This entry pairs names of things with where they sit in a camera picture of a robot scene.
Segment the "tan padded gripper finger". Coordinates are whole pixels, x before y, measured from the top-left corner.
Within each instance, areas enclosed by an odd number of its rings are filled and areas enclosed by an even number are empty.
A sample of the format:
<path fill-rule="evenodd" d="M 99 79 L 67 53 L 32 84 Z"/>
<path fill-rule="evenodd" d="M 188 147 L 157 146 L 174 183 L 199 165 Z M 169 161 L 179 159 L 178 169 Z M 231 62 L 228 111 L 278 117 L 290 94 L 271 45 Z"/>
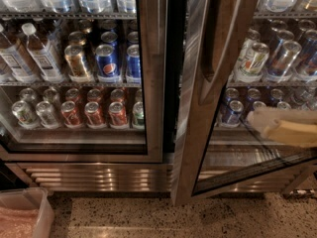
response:
<path fill-rule="evenodd" d="M 301 148 L 317 147 L 317 111 L 260 107 L 247 121 L 264 139 Z"/>

